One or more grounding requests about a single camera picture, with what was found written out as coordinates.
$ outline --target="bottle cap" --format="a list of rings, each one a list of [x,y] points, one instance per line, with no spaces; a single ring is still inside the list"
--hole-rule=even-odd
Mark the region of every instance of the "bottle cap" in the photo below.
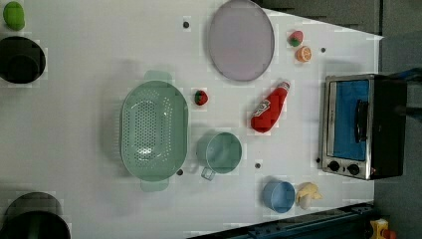
[[[280,84],[277,85],[277,88],[283,88],[286,91],[289,91],[289,89],[290,89],[290,82],[283,81],[283,82],[281,82]]]

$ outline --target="table surface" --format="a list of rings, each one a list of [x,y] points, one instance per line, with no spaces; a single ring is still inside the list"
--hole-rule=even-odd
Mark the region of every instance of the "table surface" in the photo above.
[[[224,2],[25,1],[24,31],[2,26],[1,34],[37,41],[48,68],[28,86],[0,83],[0,207],[43,191],[63,204],[73,238],[164,239],[372,200],[372,181],[322,172],[316,158],[325,76],[376,73],[380,37],[266,10],[276,36],[270,68],[252,82],[229,81],[213,67],[206,47],[210,20]],[[184,20],[190,29],[183,29]],[[286,41],[293,30],[302,30],[314,51],[309,63],[294,59]],[[122,101],[148,70],[169,72],[190,112],[184,174],[154,193],[140,190],[118,152]],[[281,80],[292,83],[283,114],[270,133],[255,133],[251,113]],[[197,89],[210,98],[201,108],[192,101]],[[200,176],[194,153],[210,129],[234,133],[244,148],[239,166],[211,182]],[[262,167],[256,169],[256,162]],[[323,199],[309,210],[275,213],[261,200],[272,178],[295,187],[314,182]]]

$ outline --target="blue cup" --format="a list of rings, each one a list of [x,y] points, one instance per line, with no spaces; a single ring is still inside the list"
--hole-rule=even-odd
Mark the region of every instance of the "blue cup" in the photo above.
[[[264,188],[264,203],[278,213],[289,211],[295,203],[295,189],[285,181],[273,180]]]

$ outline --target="green ball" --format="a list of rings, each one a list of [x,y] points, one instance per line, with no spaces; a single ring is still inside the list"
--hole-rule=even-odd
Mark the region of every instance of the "green ball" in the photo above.
[[[18,2],[10,2],[4,7],[3,18],[12,30],[20,31],[25,27],[24,9]]]

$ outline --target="small toy fruit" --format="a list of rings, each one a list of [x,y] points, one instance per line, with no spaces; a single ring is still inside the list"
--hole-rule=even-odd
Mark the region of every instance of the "small toy fruit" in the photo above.
[[[296,59],[300,62],[308,62],[312,56],[313,53],[309,47],[301,47],[296,51]]]
[[[20,31],[25,27],[24,9],[18,2],[10,2],[4,7],[3,18],[12,30]]]
[[[197,91],[195,94],[195,104],[198,106],[205,105],[208,102],[208,96],[204,91]]]
[[[298,45],[302,43],[303,40],[304,40],[304,33],[301,31],[296,31],[292,33],[292,35],[289,37],[289,44],[292,47],[297,47]]]

